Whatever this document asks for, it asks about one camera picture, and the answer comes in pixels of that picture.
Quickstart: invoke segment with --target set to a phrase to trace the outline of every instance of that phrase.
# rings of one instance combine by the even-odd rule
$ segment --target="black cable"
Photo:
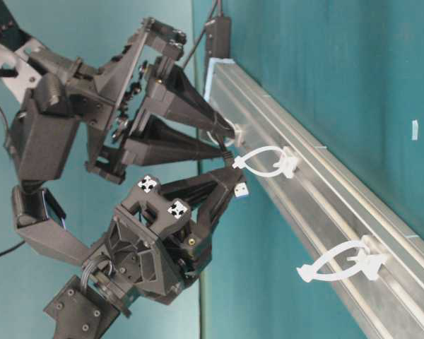
[[[6,118],[6,115],[3,112],[1,107],[0,107],[0,117],[1,117],[1,122],[3,122],[3,126],[5,128],[5,141],[6,141],[6,138],[8,137],[8,133],[9,133],[9,125],[8,125],[8,119]]]
[[[217,3],[218,0],[215,0],[213,2],[213,6],[211,11],[209,12],[209,14],[207,15],[207,21],[206,23],[212,19],[213,14],[215,13],[215,9],[217,8]],[[199,43],[201,42],[201,40],[203,39],[204,34],[206,34],[206,24],[204,24],[203,29],[201,31],[201,33],[199,34],[198,38],[196,39],[195,43],[193,44],[192,50],[190,51],[189,55],[187,56],[187,58],[185,59],[184,63],[182,64],[182,68],[185,69],[185,67],[187,67],[187,64],[189,63],[190,59],[192,58],[193,54],[195,54],[196,48],[198,48]]]
[[[11,247],[10,249],[7,249],[5,251],[0,252],[0,257],[1,256],[5,256],[8,253],[11,253],[12,251],[15,251],[16,249],[18,249],[19,247],[21,247],[22,245],[24,245],[24,243],[25,243],[25,241],[21,241],[17,245],[14,245],[13,247]]]

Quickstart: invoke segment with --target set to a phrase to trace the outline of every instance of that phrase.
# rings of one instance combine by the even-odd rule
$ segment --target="bolt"
[[[17,114],[17,119],[22,120],[23,118],[25,118],[27,116],[27,112],[19,112]]]

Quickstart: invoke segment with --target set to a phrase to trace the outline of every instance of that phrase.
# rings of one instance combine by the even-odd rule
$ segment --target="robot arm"
[[[183,32],[147,18],[122,53],[96,69],[23,32],[0,0],[0,78],[21,104],[5,145],[20,183],[12,193],[14,226],[39,254],[82,270],[45,308],[57,322],[55,339],[101,338],[121,313],[130,316],[138,297],[170,304],[211,260],[213,231],[245,178],[223,145],[224,137],[234,137],[232,127],[175,63],[185,43]],[[141,63],[131,83],[145,46],[161,56]],[[142,91],[143,77],[145,97],[130,118],[129,102]],[[161,118],[209,131],[220,147]],[[112,141],[119,145],[112,147],[105,141],[115,122]],[[128,165],[222,157],[225,167],[163,185],[146,175],[116,206],[108,231],[88,247],[66,230],[66,213],[42,187],[61,177],[80,123],[88,131],[86,169],[116,184]]]
[[[62,227],[65,214],[48,190],[29,196],[17,186],[17,232],[40,254],[83,269],[45,308],[57,322],[54,338],[101,338],[138,297],[170,304],[210,262],[213,231],[242,180],[231,167],[166,185],[146,175],[91,248]],[[201,205],[196,222],[191,203]]]

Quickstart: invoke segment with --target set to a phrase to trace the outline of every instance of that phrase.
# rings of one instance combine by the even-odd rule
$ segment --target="zip tie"
[[[280,160],[273,164],[273,167],[278,168],[272,172],[260,172],[247,164],[247,160],[255,155],[258,155],[262,152],[267,151],[276,151],[279,152]],[[237,156],[234,159],[234,163],[232,164],[232,168],[247,168],[251,173],[257,175],[258,177],[263,178],[272,178],[276,177],[280,174],[284,174],[286,178],[292,179],[294,177],[294,171],[297,169],[297,165],[299,163],[299,158],[292,155],[293,152],[287,146],[283,147],[283,149],[278,146],[264,146],[257,148],[256,150],[252,150],[247,153],[243,157]]]
[[[348,257],[347,260],[355,261],[355,265],[336,273],[318,273],[318,270],[335,256],[353,248],[359,249],[358,254],[357,256]],[[388,256],[386,254],[370,254],[370,248],[362,240],[353,240],[335,246],[324,253],[312,265],[303,265],[301,268],[297,268],[297,272],[306,283],[312,280],[340,281],[348,279],[360,271],[366,275],[367,279],[373,281],[379,278],[378,271],[382,264],[387,262],[387,259]]]
[[[234,139],[229,139],[227,142],[225,142],[225,146],[230,147],[230,146],[234,145],[234,142],[237,140],[237,138],[239,138],[241,130],[239,128],[237,128],[236,125],[232,121],[230,121],[229,119],[227,119],[227,118],[224,118],[224,119],[232,127],[232,129],[234,131],[234,135],[235,135]],[[211,139],[211,141],[213,143],[215,143],[216,145],[219,145],[217,140],[215,140],[215,138],[212,136],[212,133],[210,131],[207,131],[207,136],[209,137],[209,139]]]

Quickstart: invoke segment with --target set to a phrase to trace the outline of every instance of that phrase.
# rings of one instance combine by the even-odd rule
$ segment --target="aluminum profile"
[[[277,145],[300,158],[293,179],[259,181],[314,259],[363,235],[389,255],[377,281],[359,273],[332,283],[366,336],[424,338],[424,241],[237,64],[214,66],[210,103],[242,131],[239,154]],[[270,172],[272,164],[258,156],[250,165]],[[337,256],[322,271],[350,265]]]

